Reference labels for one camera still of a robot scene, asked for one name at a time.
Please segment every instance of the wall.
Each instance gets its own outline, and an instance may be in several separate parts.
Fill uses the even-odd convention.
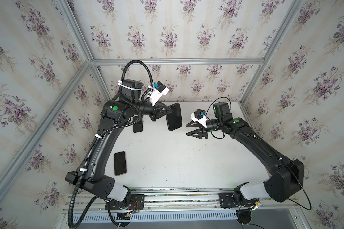
[[[0,1],[0,175],[83,64],[54,1]],[[104,101],[86,75],[0,204],[0,228],[53,228]]]
[[[98,0],[70,7],[95,59],[263,57],[291,0]],[[150,66],[166,101],[240,100],[257,65]],[[102,66],[115,93],[123,66]],[[142,67],[127,78],[148,82]]]
[[[312,228],[344,228],[344,0],[305,1],[269,65],[245,104],[256,132],[304,163]]]
[[[82,63],[50,1],[0,1],[0,174]]]
[[[73,187],[65,175],[79,166],[98,127],[104,101],[97,91],[86,75],[0,204],[0,223],[55,227]]]

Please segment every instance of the black cable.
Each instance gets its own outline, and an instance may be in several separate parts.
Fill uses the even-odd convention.
[[[296,176],[296,175],[294,174],[294,172],[288,167],[288,165],[286,165],[286,164],[283,162],[283,160],[280,160],[280,161],[284,164],[284,167],[286,167],[287,170],[288,170],[288,171],[294,176],[294,178],[296,179],[297,183],[299,184],[299,186],[301,187],[301,189],[303,190],[304,194],[305,194],[306,197],[307,197],[308,203],[310,204],[310,208],[306,208],[305,206],[303,206],[303,205],[301,205],[301,204],[299,204],[299,203],[297,203],[297,202],[295,202],[294,200],[291,200],[291,199],[289,199],[289,198],[288,198],[288,200],[290,200],[290,201],[292,201],[292,202],[298,204],[298,205],[301,206],[302,208],[304,208],[304,209],[310,211],[310,210],[312,209],[312,204],[311,204],[311,201],[310,201],[310,199],[309,199],[309,197],[308,197],[306,191],[304,190],[303,186],[301,185],[301,182],[299,182],[297,176]]]
[[[121,75],[121,81],[123,81],[125,79],[125,74],[126,74],[126,71],[128,70],[129,66],[132,65],[133,63],[139,63],[141,65],[144,66],[144,68],[147,70],[148,72],[148,75],[149,75],[149,78],[150,78],[150,82],[151,84],[153,83],[153,79],[151,77],[151,73],[148,69],[148,67],[140,60],[132,60],[130,62],[128,62],[125,67],[124,67],[124,70],[122,72],[122,75]],[[120,98],[120,100],[124,101],[125,103],[129,104],[130,106],[132,106],[136,112],[138,113],[138,117],[136,120],[130,122],[130,123],[126,123],[124,125],[117,125],[117,126],[113,126],[111,128],[108,128],[104,131],[102,131],[99,135],[101,137],[103,137],[105,134],[107,134],[108,132],[110,131],[113,131],[113,130],[116,130],[116,129],[120,129],[120,128],[125,128],[125,127],[128,127],[128,126],[132,126],[134,125],[135,123],[137,123],[141,118],[142,118],[142,112],[140,111],[140,109],[138,108],[137,105],[131,103],[129,100],[127,100],[121,93],[121,87],[119,88],[118,90],[118,96]],[[91,204],[93,203],[93,201],[95,199],[97,199],[98,197],[94,196],[90,201],[89,203],[87,204],[86,208],[84,209],[82,215],[79,217],[78,219],[78,222],[77,223],[74,223],[73,221],[73,212],[74,212],[74,204],[75,204],[75,199],[76,199],[76,196],[78,194],[78,190],[80,188],[80,185],[84,179],[84,176],[85,174],[87,173],[87,170],[88,170],[88,167],[89,167],[89,163],[91,161],[91,158],[92,158],[92,155],[93,155],[93,152],[94,150],[96,149],[97,147],[97,144],[99,143],[101,139],[98,138],[98,137],[95,137],[89,150],[88,150],[88,153],[84,159],[84,164],[83,164],[83,171],[80,172],[80,175],[79,175],[79,178],[75,184],[75,188],[74,188],[74,191],[73,191],[73,194],[71,195],[71,199],[70,199],[70,203],[69,203],[69,210],[68,210],[68,215],[67,215],[67,221],[68,221],[68,226],[70,229],[76,229],[80,223],[83,221],[84,217],[85,217],[85,214],[87,213],[89,207],[91,206]]]

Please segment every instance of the metal beam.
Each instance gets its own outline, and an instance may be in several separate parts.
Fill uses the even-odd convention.
[[[92,65],[125,65],[133,59],[95,59]],[[189,58],[189,59],[139,59],[146,65],[240,65],[262,64],[263,58]]]
[[[5,195],[10,190],[15,179],[19,176],[20,172],[23,171],[29,158],[37,148],[38,144],[41,143],[42,138],[46,135],[46,132],[52,126],[53,121],[57,115],[62,111],[63,107],[73,94],[75,88],[79,85],[80,81],[87,74],[91,67],[90,61],[83,63],[78,72],[64,88],[60,96],[57,98],[55,103],[52,105],[49,112],[43,117],[36,130],[32,133],[29,139],[24,143],[19,152],[15,155],[13,160],[7,166],[5,171],[0,176],[0,203],[4,199]]]
[[[105,101],[110,100],[112,98],[111,94],[108,91],[107,86],[105,84],[105,81],[103,80],[101,73],[99,72],[97,66],[92,66],[90,71],[91,71],[91,74],[93,76],[93,79],[96,81],[98,89],[101,92],[104,100]]]
[[[295,16],[297,12],[299,12],[299,8],[302,6],[304,0],[294,0],[289,7],[289,10],[284,16],[282,23],[279,26],[274,38],[272,39],[265,55],[264,55],[264,63],[260,65],[254,76],[252,77],[250,83],[247,85],[245,92],[243,93],[241,103],[245,105],[248,102],[248,98],[252,94],[260,76],[269,65],[271,59],[273,58],[275,52],[279,49],[279,45],[282,42],[284,36],[286,35],[289,28],[292,26],[293,21],[295,20]]]
[[[88,45],[85,42],[85,39],[83,37],[83,34],[80,31],[78,23],[75,20],[74,14],[70,9],[68,1],[67,0],[56,0],[56,1],[60,8],[60,12],[62,13],[64,17],[64,20],[67,26],[69,27],[71,34],[73,35],[75,43],[79,47],[80,53],[82,54],[82,56],[84,57],[86,61],[93,60],[91,51],[89,50]]]

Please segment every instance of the phone screen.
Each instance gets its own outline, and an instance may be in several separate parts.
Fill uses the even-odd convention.
[[[132,120],[136,120],[138,117],[137,116],[134,116],[132,118]],[[143,119],[141,118],[137,123],[135,123],[133,126],[132,126],[132,131],[134,133],[137,133],[137,132],[142,132],[143,131]]]
[[[125,152],[118,152],[113,155],[113,161],[115,164],[115,176],[126,173],[126,158]]]
[[[169,107],[172,108],[172,113],[166,115],[166,119],[168,129],[173,131],[182,126],[181,107],[179,103],[172,104]]]

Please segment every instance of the cable tie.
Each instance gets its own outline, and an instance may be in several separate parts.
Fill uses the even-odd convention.
[[[121,87],[124,87],[124,88],[127,88],[127,89],[130,89],[130,90],[142,90],[141,88],[130,88],[128,86],[122,85],[122,81],[121,80],[118,81],[117,85],[119,85]]]

